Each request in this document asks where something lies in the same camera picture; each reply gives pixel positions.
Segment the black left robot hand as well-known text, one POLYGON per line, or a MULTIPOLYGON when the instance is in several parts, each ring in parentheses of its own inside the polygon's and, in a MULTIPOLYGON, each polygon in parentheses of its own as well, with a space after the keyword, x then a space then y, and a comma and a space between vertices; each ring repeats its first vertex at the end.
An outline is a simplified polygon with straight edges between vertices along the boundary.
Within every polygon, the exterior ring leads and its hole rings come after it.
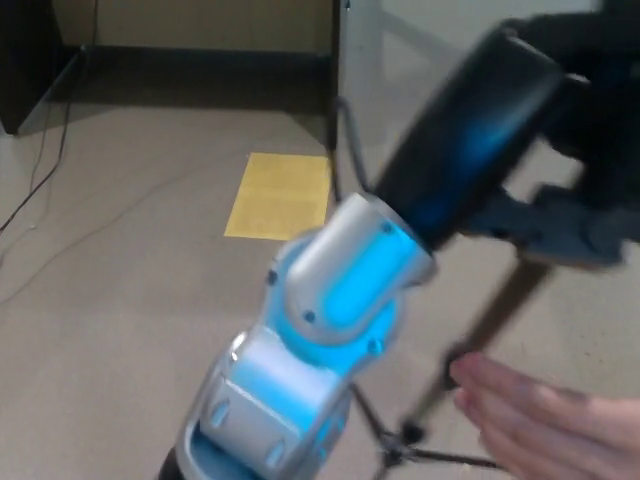
POLYGON ((618 263, 639 239, 638 3, 498 23, 417 116, 374 193, 428 251, 464 233, 540 263, 618 263), (582 171, 522 203, 502 185, 539 139, 582 171))

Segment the bare person hand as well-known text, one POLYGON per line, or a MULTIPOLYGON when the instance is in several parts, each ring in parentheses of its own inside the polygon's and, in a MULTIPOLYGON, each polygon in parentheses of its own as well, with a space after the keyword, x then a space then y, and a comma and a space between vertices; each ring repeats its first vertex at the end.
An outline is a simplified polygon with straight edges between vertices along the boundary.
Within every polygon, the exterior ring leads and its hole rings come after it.
POLYGON ((452 363, 456 407, 517 479, 636 479, 639 402, 586 395, 480 353, 452 363))

